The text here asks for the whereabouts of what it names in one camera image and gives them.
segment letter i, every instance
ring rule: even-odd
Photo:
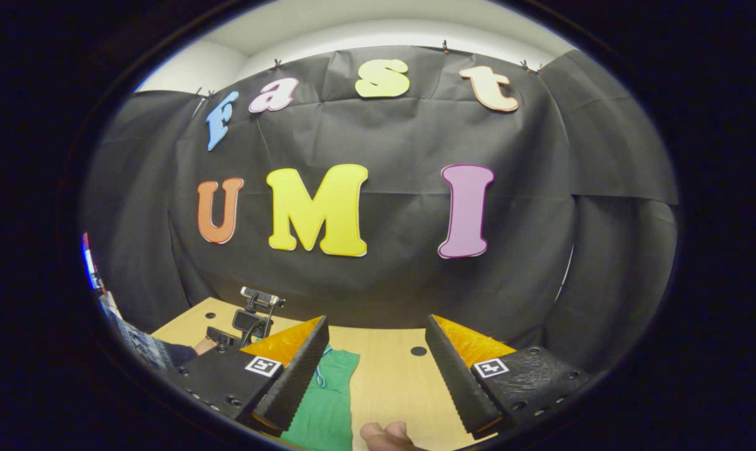
[[[438,255],[460,259],[483,254],[487,248],[481,237],[484,198],[495,174],[484,166],[450,165],[442,169],[442,178],[450,185],[450,227]]]

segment wooden table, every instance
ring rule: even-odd
[[[239,306],[208,298],[152,336],[168,343],[194,346],[205,338],[208,326],[214,326],[240,337],[241,332],[232,328],[232,317],[239,309]],[[209,313],[215,316],[206,318]],[[277,316],[272,320],[271,334],[300,323]],[[350,380],[354,451],[366,451],[366,442],[360,435],[364,423],[378,422],[386,426],[398,420],[406,422],[415,445],[429,451],[449,451],[476,443],[472,435],[464,431],[430,352],[424,356],[410,352],[414,346],[427,349],[424,329],[329,326],[329,331],[332,348],[361,356]]]

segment human hand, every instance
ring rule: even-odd
[[[205,354],[205,352],[214,349],[216,346],[217,342],[212,339],[206,338],[200,341],[200,343],[197,343],[197,346],[194,346],[194,351],[197,352],[197,356],[202,356],[203,354]]]
[[[378,423],[366,423],[361,427],[361,438],[366,440],[370,451],[425,451],[408,438],[404,422],[394,422],[386,428]]]

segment black sleeve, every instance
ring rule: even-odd
[[[161,342],[166,352],[169,354],[169,359],[172,360],[172,365],[180,366],[183,363],[197,357],[197,351],[191,346],[184,345],[172,345],[171,343]]]

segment green cloth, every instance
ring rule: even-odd
[[[360,356],[326,348],[291,427],[281,439],[309,451],[352,451],[350,377]]]

